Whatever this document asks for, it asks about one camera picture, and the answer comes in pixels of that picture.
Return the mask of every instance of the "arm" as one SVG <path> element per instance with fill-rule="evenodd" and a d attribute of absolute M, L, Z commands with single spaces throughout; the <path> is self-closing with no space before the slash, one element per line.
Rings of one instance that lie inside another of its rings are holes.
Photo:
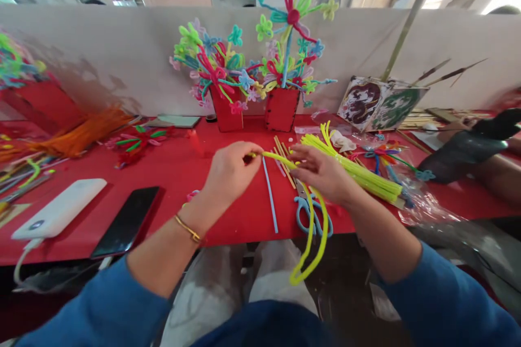
<path fill-rule="evenodd" d="M 262 149 L 235 143 L 218 151 L 206 184 L 178 212 L 201 237 L 250 184 Z M 170 311 L 168 297 L 198 245 L 175 219 L 107 270 L 101 271 L 47 324 L 22 337 L 17 346 L 145 346 Z"/>
<path fill-rule="evenodd" d="M 514 319 L 473 278 L 422 244 L 334 158 L 302 145 L 293 150 L 290 158 L 303 162 L 292 174 L 350 212 L 384 290 L 417 345 L 521 342 Z"/>
<path fill-rule="evenodd" d="M 447 142 L 458 131 L 469 129 L 462 121 L 455 121 L 443 128 L 438 139 Z M 508 140 L 509 150 L 521 155 L 521 140 Z M 492 156 L 481 164 L 474 165 L 470 174 L 481 182 L 491 193 L 511 206 L 521 205 L 521 167 L 500 155 Z"/>

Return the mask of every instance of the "white partition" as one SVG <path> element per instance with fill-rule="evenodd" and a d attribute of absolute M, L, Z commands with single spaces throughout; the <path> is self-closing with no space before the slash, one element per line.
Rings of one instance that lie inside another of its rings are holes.
<path fill-rule="evenodd" d="M 168 63 L 180 39 L 178 26 L 198 16 L 211 35 L 225 38 L 236 23 L 243 28 L 243 53 L 249 61 L 265 52 L 255 32 L 261 12 L 269 15 L 261 8 L 2 5 L 0 26 L 44 61 L 71 97 L 89 110 L 119 101 L 145 115 L 196 115 L 205 112 L 188 93 L 188 72 L 176 72 Z M 352 75 L 380 76 L 406 16 L 406 10 L 397 9 L 340 9 L 333 22 L 322 20 L 320 13 L 306 17 L 312 36 L 326 46 L 313 63 L 315 75 L 339 82 L 318 87 L 311 95 L 315 104 L 298 112 L 336 112 Z M 432 80 L 486 57 L 453 88 L 452 80 L 433 86 L 421 107 L 483 108 L 521 85 L 521 17 L 422 10 L 391 75 L 413 81 L 452 58 L 427 79 Z M 262 112 L 263 104 L 256 104 L 246 113 Z"/>

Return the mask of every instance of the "gold bracelet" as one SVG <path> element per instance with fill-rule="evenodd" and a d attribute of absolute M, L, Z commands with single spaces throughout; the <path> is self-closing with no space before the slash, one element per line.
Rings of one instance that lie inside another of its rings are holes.
<path fill-rule="evenodd" d="M 192 229 L 190 229 L 190 227 L 188 225 L 186 225 L 184 222 L 181 221 L 181 219 L 179 218 L 179 216 L 176 214 L 175 215 L 175 220 L 177 221 L 177 223 L 179 225 L 181 225 L 185 230 L 189 231 L 190 234 L 192 235 L 192 240 L 194 242 L 196 242 L 197 244 L 199 244 L 201 242 L 201 237 L 199 237 L 199 235 L 193 231 Z"/>

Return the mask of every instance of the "pipe cleaner bouquet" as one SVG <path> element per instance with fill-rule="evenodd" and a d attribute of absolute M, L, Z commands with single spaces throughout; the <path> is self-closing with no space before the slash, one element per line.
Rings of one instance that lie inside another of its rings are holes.
<path fill-rule="evenodd" d="M 248 109 L 246 102 L 233 101 L 230 98 L 235 88 L 245 95 L 247 101 L 257 101 L 260 98 L 258 91 L 261 85 L 255 77 L 256 68 L 260 67 L 260 64 L 251 62 L 249 67 L 245 67 L 244 54 L 232 50 L 232 45 L 243 45 L 242 29 L 237 25 L 233 26 L 227 46 L 221 38 L 209 36 L 198 18 L 193 23 L 188 23 L 188 29 L 180 26 L 179 32 L 182 38 L 179 44 L 175 45 L 174 57 L 170 57 L 170 63 L 176 70 L 180 70 L 181 64 L 192 69 L 190 78 L 194 80 L 195 85 L 191 94 L 201 107 L 210 107 L 207 99 L 210 86 L 217 88 L 219 97 L 229 101 L 233 114 Z"/>
<path fill-rule="evenodd" d="M 198 18 L 188 23 L 188 28 L 179 27 L 181 40 L 175 45 L 170 63 L 176 70 L 181 69 L 181 64 L 192 69 L 190 77 L 195 85 L 191 94 L 201 107 L 210 107 L 207 93 L 211 87 L 217 89 L 220 98 L 229 101 L 232 114 L 247 110 L 249 101 L 265 99 L 276 87 L 297 89 L 302 94 L 304 106 L 309 107 L 313 102 L 306 101 L 305 95 L 314 92 L 319 84 L 336 82 L 331 79 L 314 80 L 311 64 L 322 56 L 324 45 L 320 39 L 310 36 L 302 19 L 312 12 L 321 11 L 324 19 L 333 20 L 339 5 L 334 0 L 315 7 L 311 7 L 312 0 L 295 0 L 295 3 L 294 0 L 284 0 L 286 10 L 280 11 L 265 4 L 264 0 L 258 1 L 262 7 L 271 10 L 271 16 L 267 19 L 265 15 L 261 15 L 256 25 L 257 40 L 261 42 L 265 38 L 274 38 L 276 34 L 282 35 L 279 40 L 271 39 L 267 44 L 268 53 L 262 61 L 250 61 L 249 66 L 245 65 L 243 54 L 232 50 L 232 45 L 243 45 L 242 29 L 237 25 L 233 26 L 227 45 L 221 38 L 209 36 Z M 274 23 L 282 23 L 283 26 L 273 31 Z M 298 58 L 290 55 L 294 30 L 300 35 L 297 42 Z M 230 95 L 236 88 L 245 95 L 245 101 L 232 100 Z"/>

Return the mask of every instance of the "blue sleeve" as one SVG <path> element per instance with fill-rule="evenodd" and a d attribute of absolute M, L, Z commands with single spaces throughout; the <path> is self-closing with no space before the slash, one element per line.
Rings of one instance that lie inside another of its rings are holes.
<path fill-rule="evenodd" d="M 168 301 L 141 286 L 126 257 L 100 271 L 49 322 L 16 346 L 149 346 L 170 310 Z"/>
<path fill-rule="evenodd" d="M 404 280 L 382 284 L 415 345 L 521 345 L 516 321 L 470 275 L 422 243 L 416 269 Z"/>

